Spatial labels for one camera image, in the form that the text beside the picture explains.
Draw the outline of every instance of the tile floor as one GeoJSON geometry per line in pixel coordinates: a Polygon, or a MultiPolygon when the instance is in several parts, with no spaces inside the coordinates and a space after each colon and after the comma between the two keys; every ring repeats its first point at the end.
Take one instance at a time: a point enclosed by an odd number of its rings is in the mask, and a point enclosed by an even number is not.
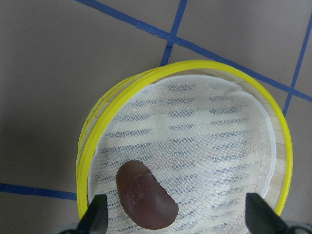
{"type": "MultiPolygon", "coordinates": [[[[166,32],[180,3],[100,2],[166,32]]],[[[189,1],[177,36],[217,55],[175,44],[169,63],[222,56],[278,81],[262,84],[283,109],[311,11],[310,0],[189,1]]],[[[76,202],[32,188],[76,191],[77,144],[88,112],[114,84],[159,66],[166,40],[74,0],[2,0],[0,28],[0,232],[55,233],[78,222],[76,202]]],[[[286,115],[294,158],[282,213],[310,223],[311,63],[309,39],[286,115]]]]}

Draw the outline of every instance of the round container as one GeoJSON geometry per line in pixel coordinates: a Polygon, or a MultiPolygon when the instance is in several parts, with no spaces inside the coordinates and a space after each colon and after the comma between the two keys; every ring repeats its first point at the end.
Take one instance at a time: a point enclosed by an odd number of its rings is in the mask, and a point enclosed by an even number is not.
{"type": "Polygon", "coordinates": [[[87,210],[88,180],[93,156],[98,143],[112,119],[118,111],[140,90],[166,78],[205,75],[221,78],[240,86],[241,90],[252,95],[265,109],[272,125],[276,158],[272,168],[272,176],[267,181],[264,199],[281,214],[286,202],[292,175],[292,144],[285,118],[273,97],[249,75],[228,65],[204,60],[178,62],[151,69],[129,77],[110,89],[90,112],[78,143],[76,161],[77,204],[79,216],[87,210]]]}

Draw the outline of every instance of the brown object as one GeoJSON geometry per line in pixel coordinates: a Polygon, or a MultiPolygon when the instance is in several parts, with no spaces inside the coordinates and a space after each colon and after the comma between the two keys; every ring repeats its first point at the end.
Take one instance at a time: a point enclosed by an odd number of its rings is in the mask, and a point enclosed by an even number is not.
{"type": "Polygon", "coordinates": [[[124,163],[116,174],[121,204],[137,225],[146,229],[168,227],[179,207],[140,161],[124,163]]]}

